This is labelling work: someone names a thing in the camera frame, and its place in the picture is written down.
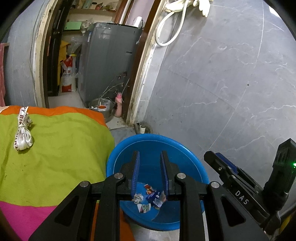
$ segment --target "gray marble wall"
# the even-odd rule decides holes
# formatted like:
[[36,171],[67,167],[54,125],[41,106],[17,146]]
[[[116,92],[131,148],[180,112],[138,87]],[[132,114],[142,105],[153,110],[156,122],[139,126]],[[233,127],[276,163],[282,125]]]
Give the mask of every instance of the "gray marble wall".
[[[296,141],[296,42],[262,0],[214,0],[208,18],[189,7],[167,48],[144,121],[203,161],[221,152],[260,185],[277,147]],[[295,185],[283,210],[296,200]]]

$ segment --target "screw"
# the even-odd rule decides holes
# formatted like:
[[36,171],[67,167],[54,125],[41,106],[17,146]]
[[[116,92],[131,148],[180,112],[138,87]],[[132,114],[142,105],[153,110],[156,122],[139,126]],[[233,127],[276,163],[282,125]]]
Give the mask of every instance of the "screw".
[[118,172],[118,173],[115,173],[115,174],[114,174],[114,177],[115,177],[116,179],[120,179],[120,178],[123,177],[123,174],[120,173],[120,172]]
[[180,179],[184,179],[186,177],[186,175],[184,173],[180,172],[180,173],[177,174],[177,177],[180,178]]
[[217,183],[217,182],[212,182],[212,183],[211,183],[211,186],[212,186],[213,188],[218,188],[220,185],[219,185],[219,183]]
[[89,185],[89,182],[88,181],[82,181],[81,183],[79,183],[79,185],[82,187],[82,188],[85,188]]

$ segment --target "red towel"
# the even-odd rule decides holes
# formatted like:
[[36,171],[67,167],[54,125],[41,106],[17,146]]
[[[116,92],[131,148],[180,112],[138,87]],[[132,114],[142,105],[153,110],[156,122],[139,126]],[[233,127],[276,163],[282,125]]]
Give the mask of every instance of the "red towel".
[[3,70],[4,44],[0,44],[0,106],[5,106],[5,86],[4,86],[4,70]]

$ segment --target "blue gripper pad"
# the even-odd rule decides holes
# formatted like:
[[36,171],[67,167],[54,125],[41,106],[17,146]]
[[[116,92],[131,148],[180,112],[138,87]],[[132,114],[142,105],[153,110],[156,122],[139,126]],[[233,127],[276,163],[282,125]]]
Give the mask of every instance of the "blue gripper pad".
[[217,157],[219,157],[227,166],[231,167],[234,173],[237,174],[237,167],[231,161],[229,161],[225,156],[223,156],[220,152],[215,153]]
[[137,182],[138,182],[138,176],[139,176],[139,170],[140,170],[140,152],[134,151],[134,155],[135,155],[135,152],[136,152],[136,159],[135,159],[135,166],[133,170],[133,177],[131,180],[131,196],[132,197],[134,197],[134,195],[136,194]]
[[167,175],[167,170],[165,168],[165,161],[164,161],[164,157],[163,157],[162,152],[160,154],[160,169],[161,169],[161,178],[162,178],[162,182],[163,182],[164,193],[166,196],[168,196],[168,194],[169,194],[169,192],[168,192],[168,175]]

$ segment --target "black door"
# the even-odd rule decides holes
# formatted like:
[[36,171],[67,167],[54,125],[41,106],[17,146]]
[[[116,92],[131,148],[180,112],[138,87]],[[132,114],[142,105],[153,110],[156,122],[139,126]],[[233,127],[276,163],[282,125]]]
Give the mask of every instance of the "black door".
[[57,96],[57,66],[59,59],[59,47],[62,40],[63,29],[73,0],[63,0],[52,27],[52,35],[49,43],[49,51],[46,63],[46,82],[48,96]]

